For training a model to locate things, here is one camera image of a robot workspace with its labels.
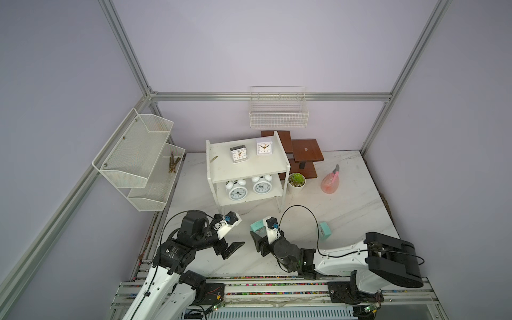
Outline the mint green square alarm clock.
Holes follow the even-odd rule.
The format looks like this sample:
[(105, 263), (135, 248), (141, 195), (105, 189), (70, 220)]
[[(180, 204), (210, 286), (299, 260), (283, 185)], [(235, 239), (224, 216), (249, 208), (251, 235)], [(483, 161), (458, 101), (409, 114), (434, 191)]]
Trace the mint green square alarm clock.
[(259, 237), (265, 237), (267, 235), (266, 226), (262, 220), (252, 223), (251, 231), (257, 234)]

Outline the white twin-bell alarm clock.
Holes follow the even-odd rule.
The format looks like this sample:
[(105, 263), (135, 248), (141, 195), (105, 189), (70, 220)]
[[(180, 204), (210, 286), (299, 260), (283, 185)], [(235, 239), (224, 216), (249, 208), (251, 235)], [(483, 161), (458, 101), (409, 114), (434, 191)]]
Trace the white twin-bell alarm clock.
[(236, 181), (228, 181), (225, 184), (225, 189), (227, 190), (227, 195), (232, 201), (241, 201), (245, 199), (248, 195), (248, 190), (246, 188), (247, 182), (245, 179), (239, 179)]

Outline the transparent square alarm clock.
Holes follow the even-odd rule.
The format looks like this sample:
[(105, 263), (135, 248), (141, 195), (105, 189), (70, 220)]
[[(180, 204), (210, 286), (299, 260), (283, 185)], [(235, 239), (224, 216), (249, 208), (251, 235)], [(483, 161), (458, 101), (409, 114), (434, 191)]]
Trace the transparent square alarm clock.
[(240, 163), (248, 159), (247, 148), (245, 145), (238, 145), (230, 148), (231, 158), (234, 163)]

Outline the lilac square alarm clock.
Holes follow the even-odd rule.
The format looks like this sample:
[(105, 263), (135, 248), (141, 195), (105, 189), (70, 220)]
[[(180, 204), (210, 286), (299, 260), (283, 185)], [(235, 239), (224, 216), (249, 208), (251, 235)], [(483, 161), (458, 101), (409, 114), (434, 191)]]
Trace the lilac square alarm clock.
[(273, 153), (273, 141), (258, 141), (256, 143), (256, 151), (257, 155), (271, 155)]

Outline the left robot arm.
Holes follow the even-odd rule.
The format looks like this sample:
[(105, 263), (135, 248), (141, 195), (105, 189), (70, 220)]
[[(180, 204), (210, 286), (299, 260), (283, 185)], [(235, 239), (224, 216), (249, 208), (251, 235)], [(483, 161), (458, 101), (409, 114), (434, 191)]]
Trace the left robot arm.
[(159, 241), (146, 280), (124, 319), (180, 319), (187, 308), (198, 306), (207, 295), (206, 278), (188, 269), (197, 252), (212, 248), (227, 260), (245, 244), (229, 244), (225, 239), (241, 223), (235, 212), (211, 217), (188, 210), (174, 216), (179, 215), (184, 215), (180, 228), (166, 241)]

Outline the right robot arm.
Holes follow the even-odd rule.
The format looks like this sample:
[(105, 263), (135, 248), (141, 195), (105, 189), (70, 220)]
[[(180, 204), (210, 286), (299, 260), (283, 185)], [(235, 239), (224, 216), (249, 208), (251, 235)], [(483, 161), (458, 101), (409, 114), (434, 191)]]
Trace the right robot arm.
[(388, 285), (419, 289), (423, 287), (421, 260), (415, 246), (382, 233), (368, 232), (356, 244), (337, 249), (305, 249), (286, 240), (282, 231), (269, 235), (250, 233), (262, 256), (271, 254), (279, 266), (307, 280), (318, 277), (349, 277), (349, 281), (330, 282), (334, 303), (357, 305), (379, 303), (381, 289)]

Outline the white two-tier shelf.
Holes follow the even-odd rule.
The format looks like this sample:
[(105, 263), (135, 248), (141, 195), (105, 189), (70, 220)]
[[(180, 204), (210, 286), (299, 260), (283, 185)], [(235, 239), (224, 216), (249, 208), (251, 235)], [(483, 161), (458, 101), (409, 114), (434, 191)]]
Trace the white two-tier shelf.
[[(279, 143), (277, 131), (274, 131), (271, 136), (253, 139), (223, 143), (206, 141), (207, 182), (220, 213), (225, 213), (227, 207), (232, 205), (267, 199), (275, 199), (277, 201), (277, 208), (280, 210), (284, 209), (287, 185), (281, 181), (280, 175), (284, 174), (288, 178), (291, 166), (285, 155), (281, 158), (274, 150), (271, 155), (257, 155), (256, 143), (267, 140), (272, 140), (273, 146), (274, 143)], [(248, 159), (240, 163), (234, 163), (231, 158), (230, 148), (238, 145), (246, 146)], [(273, 177), (273, 189), (267, 194), (260, 195), (253, 191), (251, 179), (252, 177), (264, 175), (271, 175)], [(246, 180), (248, 195), (241, 201), (232, 201), (227, 195), (225, 184), (228, 181), (239, 179)]]

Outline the small potted green succulent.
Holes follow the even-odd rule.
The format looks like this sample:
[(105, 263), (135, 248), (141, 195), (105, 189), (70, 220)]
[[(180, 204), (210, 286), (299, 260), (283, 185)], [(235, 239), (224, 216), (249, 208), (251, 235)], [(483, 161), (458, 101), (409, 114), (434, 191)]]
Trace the small potted green succulent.
[(301, 173), (292, 173), (288, 178), (288, 188), (290, 194), (298, 194), (305, 186), (306, 178)]

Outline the pink spray bottle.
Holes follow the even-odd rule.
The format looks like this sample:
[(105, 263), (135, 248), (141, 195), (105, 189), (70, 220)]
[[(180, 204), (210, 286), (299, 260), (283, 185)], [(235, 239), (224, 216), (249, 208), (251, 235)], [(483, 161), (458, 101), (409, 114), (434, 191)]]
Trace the pink spray bottle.
[(333, 194), (339, 187), (339, 164), (336, 165), (335, 169), (324, 177), (321, 182), (321, 190), (326, 194)]

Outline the brown twigs in rack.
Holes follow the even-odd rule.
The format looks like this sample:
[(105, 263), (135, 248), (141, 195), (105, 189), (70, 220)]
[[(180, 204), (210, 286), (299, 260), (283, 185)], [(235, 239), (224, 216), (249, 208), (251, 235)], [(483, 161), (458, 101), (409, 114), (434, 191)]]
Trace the brown twigs in rack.
[(169, 173), (176, 173), (177, 166), (181, 161), (181, 157), (176, 157), (173, 152), (171, 152), (171, 156), (169, 157)]

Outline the brown wooden stepped stand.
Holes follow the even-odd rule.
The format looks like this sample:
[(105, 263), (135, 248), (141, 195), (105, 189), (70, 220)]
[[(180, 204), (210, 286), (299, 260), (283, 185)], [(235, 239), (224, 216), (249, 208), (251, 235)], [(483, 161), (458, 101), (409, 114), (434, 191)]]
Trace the brown wooden stepped stand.
[(292, 139), (289, 131), (277, 131), (279, 143), (272, 147), (283, 158), (286, 156), (291, 166), (290, 174), (299, 173), (305, 179), (317, 178), (314, 163), (324, 161), (316, 139)]

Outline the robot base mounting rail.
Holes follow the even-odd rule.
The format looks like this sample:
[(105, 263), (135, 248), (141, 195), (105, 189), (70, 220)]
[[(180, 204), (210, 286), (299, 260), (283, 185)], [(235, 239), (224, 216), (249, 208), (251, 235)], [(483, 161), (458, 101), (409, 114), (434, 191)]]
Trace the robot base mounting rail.
[[(256, 317), (309, 317), (350, 318), (368, 304), (350, 305), (338, 298), (340, 283), (348, 283), (350, 273), (323, 276), (306, 280), (298, 275), (281, 272), (264, 275), (209, 274), (198, 269), (196, 263), (189, 267), (206, 278), (208, 299), (201, 306), (208, 308), (218, 303), (219, 310), (208, 315), (209, 319), (243, 316)], [(380, 319), (446, 319), (428, 279), (421, 288), (404, 288), (389, 284), (381, 289), (383, 295)]]

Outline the white mesh wall rack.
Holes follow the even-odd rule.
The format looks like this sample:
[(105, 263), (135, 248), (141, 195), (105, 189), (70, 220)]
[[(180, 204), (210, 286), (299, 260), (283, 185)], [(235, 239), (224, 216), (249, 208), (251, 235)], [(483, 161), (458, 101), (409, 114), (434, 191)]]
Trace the white mesh wall rack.
[[(92, 161), (92, 166), (138, 211), (165, 209), (185, 149), (171, 143), (173, 121), (132, 109)], [(171, 152), (181, 157), (169, 173)]]

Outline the aluminium frame rails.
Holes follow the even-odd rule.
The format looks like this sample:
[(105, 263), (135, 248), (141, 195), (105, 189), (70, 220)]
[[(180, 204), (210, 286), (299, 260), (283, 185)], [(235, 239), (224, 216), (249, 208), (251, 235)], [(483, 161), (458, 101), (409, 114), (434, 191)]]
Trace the aluminium frame rails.
[[(397, 101), (403, 87), (405, 86), (413, 69), (420, 60), (425, 51), (428, 42), (433, 33), (441, 23), (443, 16), (451, 5), (450, 1), (438, 1), (425, 24), (406, 64), (404, 65), (393, 89), (389, 93), (305, 93), (298, 96), (296, 93), (263, 92), (258, 93), (257, 100), (265, 103), (276, 104), (281, 97), (285, 101), (382, 101), (384, 103), (379, 112), (375, 123), (373, 124), (369, 135), (361, 147), (361, 153), (366, 154), (381, 129), (386, 117), (389, 115), (392, 107)], [(111, 26), (117, 41), (119, 42), (127, 62), (131, 66), (135, 78), (142, 82), (143, 95), (137, 102), (136, 111), (142, 111), (147, 107), (157, 111), (156, 103), (158, 101), (252, 101), (253, 97), (249, 93), (180, 93), (180, 92), (150, 92), (149, 84), (142, 76), (141, 65), (135, 58), (133, 47), (129, 44), (127, 34), (122, 26), (119, 15), (112, 1), (101, 1), (101, 9), (105, 13), (107, 21)], [(79, 204), (84, 199), (87, 192), (92, 188), (99, 172), (94, 166), (89, 166), (80, 178), (75, 187), (70, 191), (63, 203), (57, 209), (55, 214), (29, 246), (17, 265), (1, 284), (1, 317), (7, 317), (14, 305), (22, 296), (35, 274), (40, 269), (42, 263), (59, 241), (65, 228), (72, 220)]]

